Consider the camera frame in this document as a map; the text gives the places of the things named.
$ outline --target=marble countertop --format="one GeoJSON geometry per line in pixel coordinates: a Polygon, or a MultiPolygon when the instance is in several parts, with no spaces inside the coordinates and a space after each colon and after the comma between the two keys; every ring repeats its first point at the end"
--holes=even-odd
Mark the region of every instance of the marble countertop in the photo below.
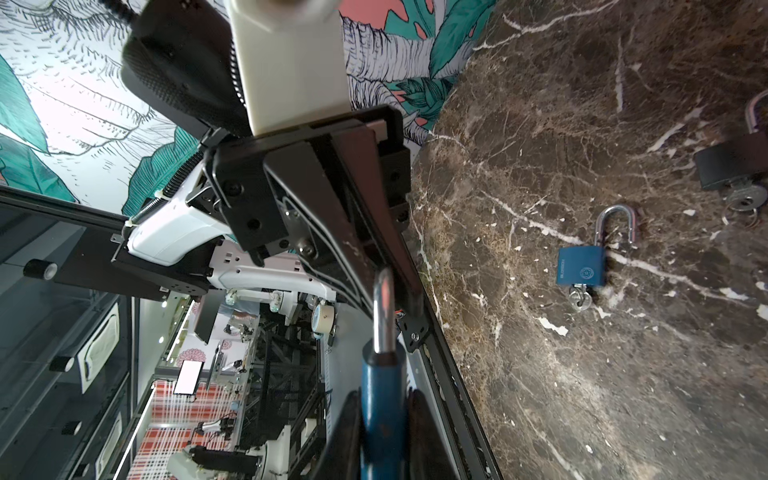
{"type": "Polygon", "coordinates": [[[694,152],[746,133],[768,2],[499,2],[414,165],[433,306],[511,478],[768,477],[768,225],[694,152]],[[558,249],[607,223],[576,312],[558,249]]]}

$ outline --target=white screen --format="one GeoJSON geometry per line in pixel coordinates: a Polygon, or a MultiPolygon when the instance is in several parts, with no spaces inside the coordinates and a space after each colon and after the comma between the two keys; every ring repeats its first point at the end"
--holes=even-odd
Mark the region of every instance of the white screen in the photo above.
{"type": "Polygon", "coordinates": [[[179,378],[176,379],[174,394],[194,395],[194,393],[197,391],[197,379],[200,378],[200,371],[202,369],[202,362],[184,360],[181,363],[179,378]]]}

